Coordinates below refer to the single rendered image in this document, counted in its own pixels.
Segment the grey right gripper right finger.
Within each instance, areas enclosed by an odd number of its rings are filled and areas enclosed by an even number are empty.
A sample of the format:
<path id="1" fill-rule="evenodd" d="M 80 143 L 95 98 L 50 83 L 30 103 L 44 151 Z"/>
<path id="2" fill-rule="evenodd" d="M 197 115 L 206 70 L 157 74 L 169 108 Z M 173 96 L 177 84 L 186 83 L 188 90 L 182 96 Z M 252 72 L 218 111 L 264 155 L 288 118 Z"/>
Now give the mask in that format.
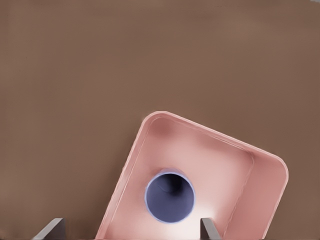
<path id="1" fill-rule="evenodd" d="M 201 240 L 222 240 L 214 221 L 211 218 L 200 219 L 200 239 Z"/>

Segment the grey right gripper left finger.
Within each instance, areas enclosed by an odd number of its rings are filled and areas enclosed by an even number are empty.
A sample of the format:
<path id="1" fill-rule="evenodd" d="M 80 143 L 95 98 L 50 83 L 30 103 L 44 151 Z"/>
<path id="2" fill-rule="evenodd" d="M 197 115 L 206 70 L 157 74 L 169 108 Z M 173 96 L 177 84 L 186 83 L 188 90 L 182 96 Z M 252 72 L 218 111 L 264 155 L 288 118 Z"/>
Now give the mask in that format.
<path id="1" fill-rule="evenodd" d="M 66 220 L 54 218 L 32 240 L 66 240 Z"/>

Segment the blue-purple cup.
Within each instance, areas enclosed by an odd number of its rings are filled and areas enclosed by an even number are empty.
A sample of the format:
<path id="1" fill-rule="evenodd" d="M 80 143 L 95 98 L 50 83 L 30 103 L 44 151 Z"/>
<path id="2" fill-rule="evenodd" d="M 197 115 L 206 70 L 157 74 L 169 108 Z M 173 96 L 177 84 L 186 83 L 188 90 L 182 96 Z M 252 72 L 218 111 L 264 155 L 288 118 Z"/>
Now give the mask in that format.
<path id="1" fill-rule="evenodd" d="M 176 224 L 193 212 L 196 204 L 195 188 L 179 169 L 163 168 L 146 185 L 144 204 L 157 221 Z"/>

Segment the pink plastic box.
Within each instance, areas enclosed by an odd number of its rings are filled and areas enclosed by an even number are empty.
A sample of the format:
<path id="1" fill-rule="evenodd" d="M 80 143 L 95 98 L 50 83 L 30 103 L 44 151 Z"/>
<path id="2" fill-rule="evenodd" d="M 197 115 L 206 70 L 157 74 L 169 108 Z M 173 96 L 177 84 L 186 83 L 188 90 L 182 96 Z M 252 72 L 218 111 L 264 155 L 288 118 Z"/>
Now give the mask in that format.
<path id="1" fill-rule="evenodd" d="M 195 194 L 192 213 L 165 224 L 144 193 L 161 169 L 179 169 Z M 288 183 L 278 156 L 167 111 L 146 116 L 112 194 L 96 239 L 198 240 L 211 218 L 222 240 L 265 238 Z"/>

